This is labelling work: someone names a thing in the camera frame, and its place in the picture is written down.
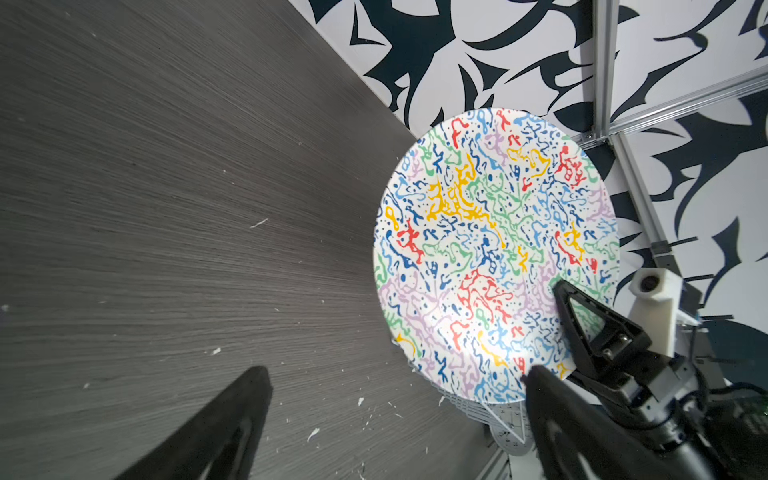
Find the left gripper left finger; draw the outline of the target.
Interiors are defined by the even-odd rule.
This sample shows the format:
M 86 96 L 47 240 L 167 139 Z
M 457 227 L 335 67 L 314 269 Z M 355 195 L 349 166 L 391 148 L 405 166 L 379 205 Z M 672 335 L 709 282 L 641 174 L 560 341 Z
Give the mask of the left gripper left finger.
M 120 479 L 247 479 L 273 387 L 268 369 L 247 369 Z

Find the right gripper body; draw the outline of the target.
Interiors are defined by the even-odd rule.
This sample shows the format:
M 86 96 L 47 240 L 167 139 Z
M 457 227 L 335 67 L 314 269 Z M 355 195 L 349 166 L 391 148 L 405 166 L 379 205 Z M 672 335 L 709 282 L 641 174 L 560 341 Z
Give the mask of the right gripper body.
M 670 456 L 688 445 L 714 454 L 704 429 L 709 385 L 687 358 L 644 352 L 600 379 L 575 371 L 568 381 L 596 396 L 608 416 L 652 452 Z

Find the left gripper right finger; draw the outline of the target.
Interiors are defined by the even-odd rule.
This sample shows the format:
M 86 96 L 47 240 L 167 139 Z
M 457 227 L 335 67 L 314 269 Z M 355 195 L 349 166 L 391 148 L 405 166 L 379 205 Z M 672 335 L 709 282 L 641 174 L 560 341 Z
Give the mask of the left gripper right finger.
M 714 464 L 682 446 L 667 457 L 577 396 L 543 366 L 524 378 L 525 406 L 548 479 L 712 479 Z

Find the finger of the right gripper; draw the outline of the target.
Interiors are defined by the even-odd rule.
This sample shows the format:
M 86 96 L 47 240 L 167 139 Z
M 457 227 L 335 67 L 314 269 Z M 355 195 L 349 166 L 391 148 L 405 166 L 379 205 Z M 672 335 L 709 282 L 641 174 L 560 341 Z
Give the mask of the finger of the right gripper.
M 636 323 L 567 280 L 553 287 L 558 315 L 579 373 L 602 380 L 651 346 Z

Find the colourful squiggle pattern plate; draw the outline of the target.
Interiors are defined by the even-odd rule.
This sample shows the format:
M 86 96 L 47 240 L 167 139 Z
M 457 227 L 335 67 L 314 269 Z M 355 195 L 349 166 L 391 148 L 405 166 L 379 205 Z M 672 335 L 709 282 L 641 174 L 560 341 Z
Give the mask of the colourful squiggle pattern plate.
M 468 401 L 525 396 L 536 365 L 575 362 L 554 285 L 603 304 L 620 274 L 613 204 L 593 162 L 526 112 L 447 119 L 407 151 L 376 214 L 373 266 L 383 316 L 415 370 Z

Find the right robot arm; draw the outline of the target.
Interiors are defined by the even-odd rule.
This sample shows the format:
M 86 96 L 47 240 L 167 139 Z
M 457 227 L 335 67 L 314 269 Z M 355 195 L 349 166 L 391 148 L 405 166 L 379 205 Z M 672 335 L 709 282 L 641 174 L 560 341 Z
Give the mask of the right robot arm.
M 576 365 L 570 379 L 598 405 L 558 392 L 535 418 L 549 477 L 766 477 L 767 393 L 748 382 L 712 388 L 676 352 L 676 282 L 644 274 L 629 316 L 568 281 L 555 285 Z

